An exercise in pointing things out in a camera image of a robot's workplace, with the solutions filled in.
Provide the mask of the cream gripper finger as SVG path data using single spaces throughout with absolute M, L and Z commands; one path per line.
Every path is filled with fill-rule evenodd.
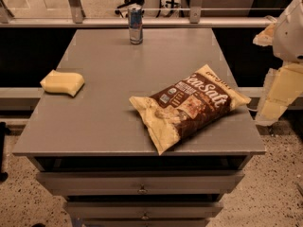
M 270 68 L 258 102 L 256 124 L 272 126 L 302 94 L 302 63 L 284 62 L 279 69 Z
M 259 46 L 272 46 L 274 33 L 276 29 L 277 18 L 273 16 L 268 16 L 268 19 L 271 21 L 271 24 L 264 28 L 258 35 L 253 39 L 253 44 Z

